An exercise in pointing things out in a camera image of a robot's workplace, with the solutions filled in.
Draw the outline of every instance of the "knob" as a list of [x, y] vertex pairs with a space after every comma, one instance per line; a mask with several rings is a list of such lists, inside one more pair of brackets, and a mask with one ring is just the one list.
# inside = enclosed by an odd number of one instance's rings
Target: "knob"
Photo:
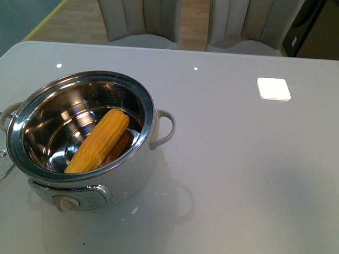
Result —
[[66, 213], [69, 210], [76, 210], [80, 205], [80, 202], [72, 197], [58, 195], [54, 196], [52, 199], [58, 210], [63, 213]]

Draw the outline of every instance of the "pot lid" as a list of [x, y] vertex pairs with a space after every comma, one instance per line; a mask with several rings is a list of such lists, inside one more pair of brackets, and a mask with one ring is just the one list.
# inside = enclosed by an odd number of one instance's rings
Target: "pot lid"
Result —
[[[5, 124], [9, 124], [10, 119], [7, 118]], [[14, 168], [14, 163], [7, 153], [6, 147], [6, 133], [0, 130], [0, 182], [5, 179], [7, 175]]]

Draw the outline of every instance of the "wooden floor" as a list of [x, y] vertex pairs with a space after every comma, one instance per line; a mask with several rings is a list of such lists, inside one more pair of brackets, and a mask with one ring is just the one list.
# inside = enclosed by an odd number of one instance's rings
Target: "wooden floor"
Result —
[[[205, 50], [210, 0], [183, 0], [179, 47]], [[96, 0], [67, 0], [29, 40], [106, 44], [106, 30]]]

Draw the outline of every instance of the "stainless steel inner pot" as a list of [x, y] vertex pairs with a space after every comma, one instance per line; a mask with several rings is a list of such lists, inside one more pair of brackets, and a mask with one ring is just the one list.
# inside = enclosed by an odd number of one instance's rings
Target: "stainless steel inner pot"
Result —
[[[64, 174], [79, 145], [112, 108], [130, 119], [130, 142], [114, 165]], [[31, 95], [16, 111], [7, 132], [15, 164], [35, 179], [72, 182], [105, 173], [127, 160], [145, 142], [155, 110], [151, 96], [136, 80], [109, 71], [88, 71], [58, 79]]]

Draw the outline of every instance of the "chair back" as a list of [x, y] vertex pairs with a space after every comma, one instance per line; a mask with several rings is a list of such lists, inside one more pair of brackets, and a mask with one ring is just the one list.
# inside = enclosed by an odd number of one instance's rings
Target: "chair back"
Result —
[[108, 41], [154, 34], [178, 42], [181, 0], [97, 0]]
[[211, 0], [208, 44], [246, 39], [279, 49], [305, 0]]

